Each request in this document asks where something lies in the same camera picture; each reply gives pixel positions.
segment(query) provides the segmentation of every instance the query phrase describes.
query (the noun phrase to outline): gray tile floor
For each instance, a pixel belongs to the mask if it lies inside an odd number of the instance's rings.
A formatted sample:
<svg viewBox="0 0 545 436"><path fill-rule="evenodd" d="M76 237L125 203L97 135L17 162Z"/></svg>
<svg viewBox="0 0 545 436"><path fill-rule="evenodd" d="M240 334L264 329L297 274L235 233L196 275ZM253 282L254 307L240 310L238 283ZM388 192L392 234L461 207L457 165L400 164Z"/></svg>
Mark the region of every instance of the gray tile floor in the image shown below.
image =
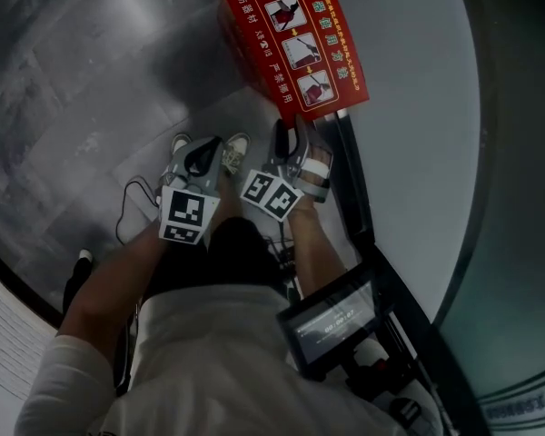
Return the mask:
<svg viewBox="0 0 545 436"><path fill-rule="evenodd" d="M278 112L236 69L219 1L0 0L0 256L55 307L81 247L118 245L124 185L155 183L176 133L245 131L260 168ZM137 189L125 213L124 239L154 217ZM353 266L334 202L321 214Z"/></svg>

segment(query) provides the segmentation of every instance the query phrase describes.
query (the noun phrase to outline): black shorts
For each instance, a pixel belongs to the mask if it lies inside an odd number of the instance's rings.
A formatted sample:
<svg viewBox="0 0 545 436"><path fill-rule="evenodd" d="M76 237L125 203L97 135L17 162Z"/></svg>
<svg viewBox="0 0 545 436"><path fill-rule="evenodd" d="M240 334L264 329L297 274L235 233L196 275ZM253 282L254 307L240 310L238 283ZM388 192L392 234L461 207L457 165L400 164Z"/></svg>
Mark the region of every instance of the black shorts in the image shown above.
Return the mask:
<svg viewBox="0 0 545 436"><path fill-rule="evenodd" d="M270 286L283 297L279 263L253 222L244 218L224 221L204 243L170 243L144 295L144 301L163 292L215 284Z"/></svg>

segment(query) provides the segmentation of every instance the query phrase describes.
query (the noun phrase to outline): display screen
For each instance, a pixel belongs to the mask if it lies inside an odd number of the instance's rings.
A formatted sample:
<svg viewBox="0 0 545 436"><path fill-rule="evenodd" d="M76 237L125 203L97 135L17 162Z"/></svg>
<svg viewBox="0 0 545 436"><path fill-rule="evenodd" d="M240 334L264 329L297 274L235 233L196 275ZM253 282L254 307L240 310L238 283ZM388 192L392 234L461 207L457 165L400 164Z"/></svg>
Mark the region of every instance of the display screen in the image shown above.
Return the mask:
<svg viewBox="0 0 545 436"><path fill-rule="evenodd" d="M309 312L303 312L290 321L308 363L322 357L375 318L371 282L339 301L329 298L322 304L325 308L312 319Z"/></svg>

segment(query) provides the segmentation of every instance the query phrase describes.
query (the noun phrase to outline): white shirt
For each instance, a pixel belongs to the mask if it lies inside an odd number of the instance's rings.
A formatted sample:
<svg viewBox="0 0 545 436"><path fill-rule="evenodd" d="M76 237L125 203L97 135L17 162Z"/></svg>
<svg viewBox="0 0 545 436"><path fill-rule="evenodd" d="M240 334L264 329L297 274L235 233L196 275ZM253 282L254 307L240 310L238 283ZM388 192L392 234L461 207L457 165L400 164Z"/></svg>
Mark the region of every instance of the white shirt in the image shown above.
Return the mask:
<svg viewBox="0 0 545 436"><path fill-rule="evenodd" d="M153 297L140 314L131 389L119 399L100 352L56 337L15 435L405 434L370 403L287 364L275 319L286 307L262 286Z"/></svg>

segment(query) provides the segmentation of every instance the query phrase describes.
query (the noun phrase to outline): red sign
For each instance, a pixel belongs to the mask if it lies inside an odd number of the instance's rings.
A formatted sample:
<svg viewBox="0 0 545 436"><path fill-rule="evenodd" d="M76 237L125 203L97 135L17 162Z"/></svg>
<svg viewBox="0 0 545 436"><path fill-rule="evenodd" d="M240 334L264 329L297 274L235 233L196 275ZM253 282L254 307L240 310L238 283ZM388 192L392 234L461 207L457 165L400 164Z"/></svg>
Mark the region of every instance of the red sign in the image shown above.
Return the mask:
<svg viewBox="0 0 545 436"><path fill-rule="evenodd" d="M369 99L337 0L227 2L285 122L292 124L296 114L313 120Z"/></svg>

